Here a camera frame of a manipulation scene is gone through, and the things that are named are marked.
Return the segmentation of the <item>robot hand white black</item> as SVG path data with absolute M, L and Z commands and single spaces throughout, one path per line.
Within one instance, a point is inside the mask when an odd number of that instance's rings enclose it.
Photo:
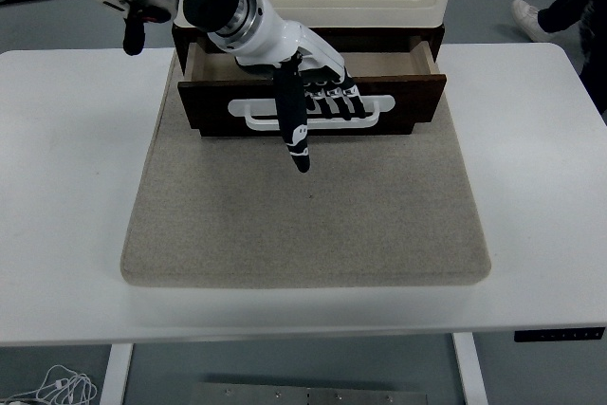
M 366 117 L 338 51 L 310 28 L 282 19 L 268 0 L 239 0 L 229 22 L 209 38 L 244 71 L 273 82 L 279 130 L 300 172 L 310 168 L 309 110 L 320 107 L 330 118 L 331 100 L 344 120 Z

